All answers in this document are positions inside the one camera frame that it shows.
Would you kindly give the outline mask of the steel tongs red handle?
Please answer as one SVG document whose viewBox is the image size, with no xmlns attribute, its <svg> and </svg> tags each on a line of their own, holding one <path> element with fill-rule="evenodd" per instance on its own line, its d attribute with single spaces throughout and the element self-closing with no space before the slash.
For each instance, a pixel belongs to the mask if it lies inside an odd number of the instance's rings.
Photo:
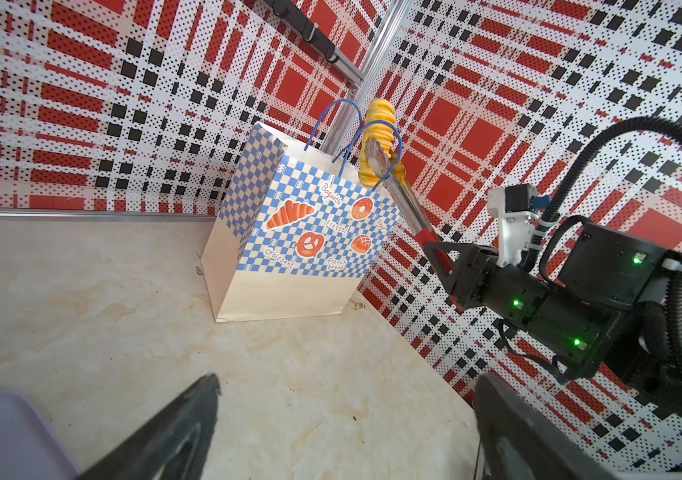
<svg viewBox="0 0 682 480">
<path fill-rule="evenodd" d="M 374 138 L 368 139 L 364 150 L 371 168 L 379 177 L 379 186 L 384 186 L 389 192 L 422 249 L 427 242 L 441 242 L 412 188 L 407 182 L 401 184 L 394 176 L 395 164 L 390 163 L 389 155 L 379 142 Z"/>
</svg>

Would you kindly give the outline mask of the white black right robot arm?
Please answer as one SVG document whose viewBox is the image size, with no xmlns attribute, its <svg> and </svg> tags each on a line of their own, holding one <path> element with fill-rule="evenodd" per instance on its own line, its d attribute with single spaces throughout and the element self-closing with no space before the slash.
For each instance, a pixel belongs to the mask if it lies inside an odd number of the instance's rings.
<svg viewBox="0 0 682 480">
<path fill-rule="evenodd" d="M 550 350 L 538 364 L 560 384 L 608 368 L 624 385 L 682 417 L 682 250 L 602 226 L 560 208 L 586 166 L 617 137 L 660 134 L 682 150 L 682 126 L 639 116 L 599 133 L 552 198 L 529 184 L 493 190 L 496 247 L 416 232 L 449 299 L 484 307 L 501 336 L 523 331 Z"/>
</svg>

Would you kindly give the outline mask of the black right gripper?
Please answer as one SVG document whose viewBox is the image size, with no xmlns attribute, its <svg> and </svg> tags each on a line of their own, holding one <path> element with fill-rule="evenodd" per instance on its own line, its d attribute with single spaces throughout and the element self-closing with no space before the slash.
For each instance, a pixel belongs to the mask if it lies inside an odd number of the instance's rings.
<svg viewBox="0 0 682 480">
<path fill-rule="evenodd" d="M 530 333 L 555 327 L 554 291 L 514 265 L 499 268 L 496 249 L 468 243 L 427 242 L 424 252 L 458 308 L 486 307 Z"/>
</svg>

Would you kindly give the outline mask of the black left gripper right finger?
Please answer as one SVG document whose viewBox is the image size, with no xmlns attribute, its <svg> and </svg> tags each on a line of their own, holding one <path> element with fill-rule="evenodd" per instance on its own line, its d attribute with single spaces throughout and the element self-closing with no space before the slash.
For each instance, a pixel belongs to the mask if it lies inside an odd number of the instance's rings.
<svg viewBox="0 0 682 480">
<path fill-rule="evenodd" d="M 495 479 L 612 479 L 503 380 L 479 378 L 473 402 L 480 443 Z"/>
</svg>

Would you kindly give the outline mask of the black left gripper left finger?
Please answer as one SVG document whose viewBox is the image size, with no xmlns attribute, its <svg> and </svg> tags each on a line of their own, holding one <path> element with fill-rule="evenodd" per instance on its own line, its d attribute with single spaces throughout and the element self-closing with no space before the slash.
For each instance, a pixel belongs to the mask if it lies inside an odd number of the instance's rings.
<svg viewBox="0 0 682 480">
<path fill-rule="evenodd" d="M 81 479 L 200 479 L 217 423 L 221 387 L 200 377 Z"/>
</svg>

